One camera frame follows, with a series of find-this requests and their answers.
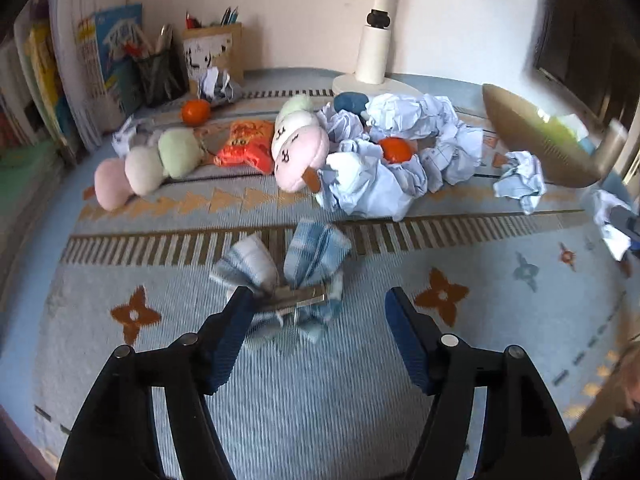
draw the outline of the black dashed line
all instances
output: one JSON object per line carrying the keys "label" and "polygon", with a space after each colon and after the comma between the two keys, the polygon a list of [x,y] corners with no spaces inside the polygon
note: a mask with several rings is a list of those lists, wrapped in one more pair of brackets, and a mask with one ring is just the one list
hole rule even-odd
{"label": "black dashed line", "polygon": [[578,364],[580,364],[580,361],[584,359],[585,355],[586,355],[585,352],[580,352],[574,359],[574,366],[577,366]]}
{"label": "black dashed line", "polygon": [[558,386],[562,381],[564,381],[569,375],[569,370],[562,370],[560,375],[554,379],[554,386]]}
{"label": "black dashed line", "polygon": [[33,406],[33,409],[36,410],[36,413],[38,415],[43,416],[44,418],[46,418],[49,422],[51,422],[51,415],[49,415],[49,413],[45,412],[42,408],[40,408],[39,406]]}

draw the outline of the dark blue object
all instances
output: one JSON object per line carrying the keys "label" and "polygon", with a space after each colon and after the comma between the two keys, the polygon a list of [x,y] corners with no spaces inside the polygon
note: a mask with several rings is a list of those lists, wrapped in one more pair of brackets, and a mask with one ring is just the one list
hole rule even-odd
{"label": "dark blue object", "polygon": [[334,98],[336,112],[347,110],[360,117],[360,113],[367,109],[369,98],[359,92],[342,92]]}

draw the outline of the orange plastic wrapper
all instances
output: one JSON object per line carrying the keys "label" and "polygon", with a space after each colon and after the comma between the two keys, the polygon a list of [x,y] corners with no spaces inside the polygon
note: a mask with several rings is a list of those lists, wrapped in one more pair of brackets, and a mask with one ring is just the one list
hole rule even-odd
{"label": "orange plastic wrapper", "polygon": [[231,123],[225,145],[213,157],[217,166],[248,164],[264,174],[273,173],[273,122],[241,119]]}

